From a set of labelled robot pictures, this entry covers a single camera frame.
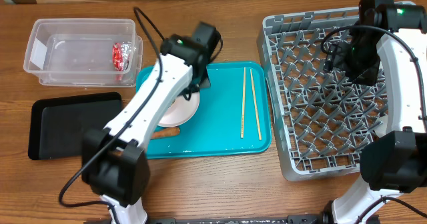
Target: wooden stick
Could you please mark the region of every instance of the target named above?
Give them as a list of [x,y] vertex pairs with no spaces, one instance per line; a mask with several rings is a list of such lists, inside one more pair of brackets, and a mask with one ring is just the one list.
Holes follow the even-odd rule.
[[165,138],[165,137],[175,137],[181,132],[179,127],[168,127],[160,131],[156,131],[151,139],[159,139],[159,138]]
[[256,125],[258,126],[258,137],[261,141],[261,128],[260,128],[260,118],[258,117],[258,107],[256,105],[256,96],[255,96],[255,87],[254,87],[254,76],[252,75],[251,69],[251,82],[252,82],[252,94],[254,95],[254,107],[255,107],[255,116],[256,116]]
[[245,131],[245,98],[246,98],[246,67],[243,71],[243,98],[242,98],[242,129],[240,130],[240,138],[243,138]]

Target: plastic box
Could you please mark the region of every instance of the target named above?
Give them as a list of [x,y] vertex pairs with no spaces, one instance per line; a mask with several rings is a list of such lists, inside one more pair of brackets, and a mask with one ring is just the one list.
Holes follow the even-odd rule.
[[[388,113],[383,71],[373,87],[354,85],[341,71],[322,71],[322,39],[357,20],[358,7],[263,20],[258,51],[272,100],[280,167],[289,181],[359,171],[360,152],[376,138],[379,117]],[[350,40],[342,31],[326,45]]]
[[[131,43],[124,71],[113,65],[116,42]],[[39,19],[23,67],[42,85],[134,87],[141,62],[142,40],[130,19]]]

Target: cable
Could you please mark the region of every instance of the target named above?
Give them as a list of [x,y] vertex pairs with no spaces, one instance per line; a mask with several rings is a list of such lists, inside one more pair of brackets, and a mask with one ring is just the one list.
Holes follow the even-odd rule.
[[210,63],[212,62],[212,61],[214,61],[215,59],[216,59],[216,57],[221,53],[221,50],[222,50],[222,45],[223,45],[223,42],[222,42],[222,38],[220,39],[220,42],[221,42],[221,45],[220,45],[220,49],[218,50],[218,52],[210,59]]
[[401,204],[401,205],[403,205],[403,206],[405,206],[405,207],[407,207],[408,209],[410,209],[411,211],[413,211],[413,212],[415,212],[415,213],[417,213],[417,214],[419,214],[420,216],[422,216],[423,218],[427,218],[427,213],[424,213],[424,212],[422,212],[422,211],[420,211],[420,210],[418,210],[417,208],[415,208],[415,207],[413,207],[413,206],[411,206],[411,205],[409,205],[409,204],[407,204],[406,202],[404,202],[404,201],[402,201],[402,200],[399,200],[399,199],[397,199],[397,198],[394,198],[394,197],[381,197],[381,198],[379,198],[378,200],[376,200],[373,204],[371,204],[359,217],[358,217],[358,220],[354,223],[354,224],[359,224],[362,220],[363,220],[363,218],[365,218],[365,216],[371,211],[371,210],[373,210],[373,208],[375,208],[378,204],[380,204],[381,202],[385,202],[385,201],[387,201],[387,200],[389,200],[389,201],[395,201],[395,202],[397,202],[397,203],[399,203],[399,204]]
[[320,43],[320,49],[322,50],[322,52],[329,54],[329,55],[333,54],[332,52],[328,52],[325,50],[325,42],[333,34],[339,33],[340,31],[349,30],[349,29],[365,29],[365,30],[381,32],[383,34],[391,36],[393,39],[395,39],[397,42],[399,42],[399,44],[401,44],[401,46],[403,46],[403,48],[405,48],[405,50],[408,52],[409,56],[411,57],[412,62],[414,62],[414,65],[415,65],[416,74],[418,77],[418,85],[419,85],[419,89],[420,89],[421,120],[423,120],[424,128],[427,132],[427,118],[426,118],[427,111],[426,111],[426,101],[424,99],[424,81],[422,80],[421,67],[420,67],[420,64],[418,62],[418,58],[415,56],[415,54],[411,50],[411,48],[409,48],[409,46],[401,38],[399,38],[397,35],[393,34],[392,32],[390,32],[388,30],[385,30],[383,28],[369,26],[369,25],[351,25],[351,26],[345,26],[345,27],[337,28],[337,29],[331,31],[330,33],[328,33],[323,38],[322,42]]
[[136,18],[138,20],[138,23],[141,25],[141,28],[143,29],[144,33],[147,35],[147,38],[148,38],[149,42],[153,46],[154,52],[155,52],[155,54],[157,56],[157,59],[159,60],[159,77],[157,78],[157,81],[155,82],[155,84],[153,86],[153,89],[150,91],[150,93],[148,94],[147,98],[138,107],[138,109],[131,116],[131,118],[129,118],[129,120],[126,121],[125,125],[120,129],[120,131],[116,135],[114,135],[114,137],[104,147],[102,147],[101,150],[99,150],[76,174],[74,174],[74,176],[72,178],[70,178],[70,180],[68,180],[68,182],[64,185],[64,187],[62,188],[61,192],[59,192],[59,203],[62,206],[64,206],[64,207],[84,207],[84,206],[95,205],[95,204],[107,205],[109,207],[109,209],[111,209],[111,212],[113,214],[113,218],[114,218],[114,221],[115,221],[116,224],[120,224],[120,222],[119,222],[119,219],[117,218],[117,213],[115,212],[114,205],[112,205],[111,203],[109,203],[107,201],[88,201],[88,202],[84,202],[84,203],[73,203],[73,204],[70,204],[70,203],[63,202],[63,197],[64,197],[65,192],[71,186],[71,184],[73,184],[73,182],[93,162],[95,162],[102,154],[104,154],[115,143],[115,141],[120,137],[120,135],[123,134],[126,131],[126,129],[131,125],[132,121],[138,116],[138,114],[141,112],[141,110],[145,107],[145,105],[150,100],[150,98],[153,96],[155,90],[157,89],[157,87],[161,83],[161,75],[162,75],[162,72],[163,72],[163,63],[161,62],[160,52],[159,52],[156,44],[154,43],[153,38],[151,38],[151,35],[148,33],[148,30],[145,28],[144,24],[142,23],[141,19],[139,18],[139,14],[138,13],[141,13],[147,19],[147,21],[151,24],[151,26],[155,29],[155,31],[157,31],[157,33],[159,34],[159,36],[162,39],[164,39],[164,37],[160,33],[159,29],[157,29],[157,27],[151,22],[151,20],[147,17],[147,15],[145,15],[144,12],[141,11],[140,8],[134,7],[133,8],[133,12],[135,13],[135,16],[136,16]]

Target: wooden surface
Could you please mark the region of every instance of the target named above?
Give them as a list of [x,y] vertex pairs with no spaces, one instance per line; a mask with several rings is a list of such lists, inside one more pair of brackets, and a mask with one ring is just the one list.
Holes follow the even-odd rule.
[[[427,6],[427,0],[411,0]],[[105,207],[66,209],[59,190],[80,167],[80,157],[32,161],[27,156],[31,106],[38,99],[118,91],[129,101],[135,89],[46,87],[23,70],[29,34],[39,18],[130,18],[141,7],[165,36],[190,35],[198,21],[215,25],[224,38],[217,61],[259,62],[256,37],[268,15],[357,5],[359,0],[167,1],[151,3],[83,3],[0,6],[0,223],[81,223],[109,217]],[[154,53],[145,40],[143,65]],[[157,43],[155,32],[151,31]],[[259,155],[151,160],[151,181],[143,206],[151,217],[178,219],[285,217],[319,213],[341,196],[358,174],[315,181],[289,182],[281,173],[275,141]],[[97,199],[79,179],[67,202]],[[403,200],[427,211],[424,189]],[[391,203],[379,212],[383,223],[422,223],[404,207]]]

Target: white label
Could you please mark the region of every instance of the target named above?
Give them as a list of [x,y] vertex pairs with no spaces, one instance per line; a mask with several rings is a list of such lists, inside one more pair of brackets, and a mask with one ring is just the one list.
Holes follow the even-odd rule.
[[43,70],[45,64],[47,47],[37,38],[34,40],[33,49],[29,61]]

